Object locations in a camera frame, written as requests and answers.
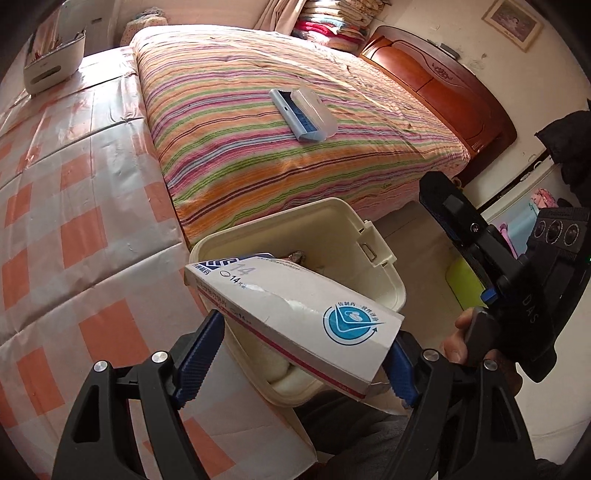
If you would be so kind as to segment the white blue medicine box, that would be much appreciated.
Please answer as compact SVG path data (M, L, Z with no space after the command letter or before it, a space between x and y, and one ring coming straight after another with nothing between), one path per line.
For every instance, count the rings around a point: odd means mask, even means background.
M325 384L360 400L389 389L383 363L403 323L394 310L267 253L189 263L185 282Z

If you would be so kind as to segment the wooden bed headboard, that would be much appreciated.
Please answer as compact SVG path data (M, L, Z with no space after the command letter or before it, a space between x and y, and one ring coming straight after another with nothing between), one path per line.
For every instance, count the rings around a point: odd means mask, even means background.
M516 128L491 91L427 40L383 25L370 36L360 56L412 91L465 144L471 159L456 176L461 186L467 186L516 141Z

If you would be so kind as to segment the framed wall picture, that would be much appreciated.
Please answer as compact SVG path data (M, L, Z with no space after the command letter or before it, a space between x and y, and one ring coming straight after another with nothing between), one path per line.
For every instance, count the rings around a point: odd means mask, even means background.
M495 1L482 20L527 52L543 29L536 14L517 1Z

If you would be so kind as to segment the striped colourful bedspread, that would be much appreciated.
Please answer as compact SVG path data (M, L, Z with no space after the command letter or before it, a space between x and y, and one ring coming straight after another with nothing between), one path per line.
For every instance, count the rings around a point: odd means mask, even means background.
M380 69L272 32L148 27L131 41L161 172L186 240L328 197L378 220L420 178L469 163L460 138ZM338 130L301 142L270 91L311 89Z

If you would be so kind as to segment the white fluffy plush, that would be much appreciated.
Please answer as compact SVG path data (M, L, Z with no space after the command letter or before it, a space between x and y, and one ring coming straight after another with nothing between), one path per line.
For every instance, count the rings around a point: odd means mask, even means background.
M322 389L321 382L291 364L252 334L242 339L242 348L252 362L252 369L283 396L311 395Z

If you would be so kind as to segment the blue white lint roller case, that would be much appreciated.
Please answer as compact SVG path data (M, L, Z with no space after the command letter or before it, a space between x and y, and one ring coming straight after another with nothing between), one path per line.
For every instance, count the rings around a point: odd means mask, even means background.
M338 131L338 120L311 89L270 89L270 99L298 142L324 142Z

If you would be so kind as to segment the cream plastic trash bin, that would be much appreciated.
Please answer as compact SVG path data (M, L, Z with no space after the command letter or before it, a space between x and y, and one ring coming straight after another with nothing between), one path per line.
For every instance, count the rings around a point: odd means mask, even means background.
M262 253L328 277L400 315L406 303L404 283L394 268L394 253L375 226L341 199L312 202L208 235L193 247L188 264ZM317 379L322 389L311 395L277 394L253 371L242 348L242 339L254 334L224 318L233 358L270 403L296 407L323 389L334 388Z

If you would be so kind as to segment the stack of folded quilts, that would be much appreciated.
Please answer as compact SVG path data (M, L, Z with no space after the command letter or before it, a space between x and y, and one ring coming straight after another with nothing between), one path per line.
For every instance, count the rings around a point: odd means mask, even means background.
M307 1L290 35L356 54L367 42L370 24L391 5L382 0Z

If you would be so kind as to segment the white floor air conditioner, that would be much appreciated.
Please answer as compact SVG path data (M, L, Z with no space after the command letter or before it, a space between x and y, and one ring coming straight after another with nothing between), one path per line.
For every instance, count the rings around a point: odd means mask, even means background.
M64 1L58 20L59 37L69 41L84 30L85 56L112 49L120 4L119 0Z

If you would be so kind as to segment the beige right curtain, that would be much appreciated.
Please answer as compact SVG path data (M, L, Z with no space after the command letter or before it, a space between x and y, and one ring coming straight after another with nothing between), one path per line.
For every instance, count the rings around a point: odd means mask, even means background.
M267 3L254 29L290 35L307 0L273 0Z

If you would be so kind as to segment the white desk organizer box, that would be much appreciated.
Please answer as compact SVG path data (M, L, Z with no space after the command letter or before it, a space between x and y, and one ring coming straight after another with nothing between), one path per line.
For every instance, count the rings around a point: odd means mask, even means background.
M85 49L86 31L27 64L23 69L25 90L35 96L68 80L78 70Z

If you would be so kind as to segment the dark jacket on stand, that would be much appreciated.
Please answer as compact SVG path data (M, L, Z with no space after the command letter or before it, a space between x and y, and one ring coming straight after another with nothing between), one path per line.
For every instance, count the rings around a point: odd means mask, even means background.
M563 182L579 203L590 207L591 112L578 110L535 133L555 164Z

